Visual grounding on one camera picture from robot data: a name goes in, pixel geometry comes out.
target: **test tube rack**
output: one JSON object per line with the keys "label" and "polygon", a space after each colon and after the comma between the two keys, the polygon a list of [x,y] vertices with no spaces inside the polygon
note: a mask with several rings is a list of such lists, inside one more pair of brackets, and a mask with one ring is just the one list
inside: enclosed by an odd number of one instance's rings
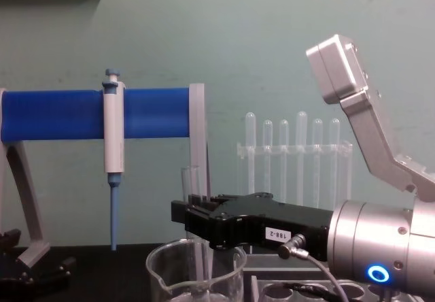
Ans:
{"label": "test tube rack", "polygon": [[353,146],[340,138],[340,121],[329,122],[328,142],[324,123],[316,118],[307,140],[308,116],[296,116],[296,139],[290,144],[287,120],[279,122],[278,144],[273,141],[273,122],[262,123],[262,144],[257,145],[256,116],[245,117],[245,145],[237,144],[238,194],[269,192],[274,199],[308,207],[334,209],[351,198]]}

